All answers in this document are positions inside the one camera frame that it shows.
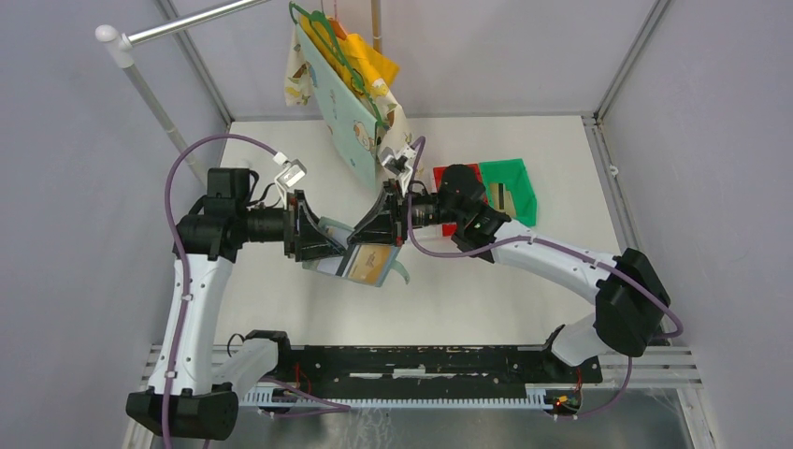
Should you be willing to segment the gold printed card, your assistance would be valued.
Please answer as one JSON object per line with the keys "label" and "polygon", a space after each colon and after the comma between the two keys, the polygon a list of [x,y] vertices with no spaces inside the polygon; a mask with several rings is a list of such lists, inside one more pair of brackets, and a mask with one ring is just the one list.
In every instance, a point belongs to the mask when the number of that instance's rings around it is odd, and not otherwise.
{"label": "gold printed card", "polygon": [[390,269],[392,252],[391,246],[356,245],[345,267],[344,277],[352,282],[380,286]]}

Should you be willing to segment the grey white striped card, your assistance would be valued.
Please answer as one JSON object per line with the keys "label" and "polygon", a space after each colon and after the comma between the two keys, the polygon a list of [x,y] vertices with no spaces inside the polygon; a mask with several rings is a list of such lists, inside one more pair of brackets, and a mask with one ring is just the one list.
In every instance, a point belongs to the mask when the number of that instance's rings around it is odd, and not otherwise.
{"label": "grey white striped card", "polygon": [[341,278],[344,277],[345,267],[346,264],[343,256],[311,260],[303,264],[303,269]]}

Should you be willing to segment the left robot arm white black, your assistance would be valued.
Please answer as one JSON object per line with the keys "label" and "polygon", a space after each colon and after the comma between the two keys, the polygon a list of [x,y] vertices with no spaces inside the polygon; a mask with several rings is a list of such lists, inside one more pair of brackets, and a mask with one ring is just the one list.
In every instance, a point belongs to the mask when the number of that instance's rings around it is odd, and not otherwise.
{"label": "left robot arm white black", "polygon": [[283,331],[253,330],[222,365],[212,364],[214,332],[223,294],[246,243],[278,242],[296,262],[335,256],[343,248],[319,227],[302,191],[291,189],[306,175],[287,162],[274,179],[280,207],[259,208],[252,198],[259,181],[248,168],[213,168],[207,191],[189,211],[166,220],[174,238],[175,280],[163,346],[148,384],[128,396],[126,412],[161,437],[204,443],[227,439],[241,399],[264,377],[286,379],[295,369]]}

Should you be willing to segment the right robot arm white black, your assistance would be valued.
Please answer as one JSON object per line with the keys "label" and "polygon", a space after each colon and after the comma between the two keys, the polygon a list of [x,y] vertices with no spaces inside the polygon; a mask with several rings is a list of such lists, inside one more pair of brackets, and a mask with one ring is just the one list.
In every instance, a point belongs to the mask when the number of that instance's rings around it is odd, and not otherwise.
{"label": "right robot arm white black", "polygon": [[542,374],[567,380],[586,360],[608,352],[641,357],[664,339],[661,321],[670,298],[648,257],[633,248],[619,255],[570,247],[532,231],[484,200],[485,188],[465,165],[447,167],[435,193],[403,190],[385,182],[368,214],[347,238],[351,246],[398,247],[411,232],[453,224],[457,257],[520,268],[559,284],[594,306],[574,324],[558,327],[544,343]]}

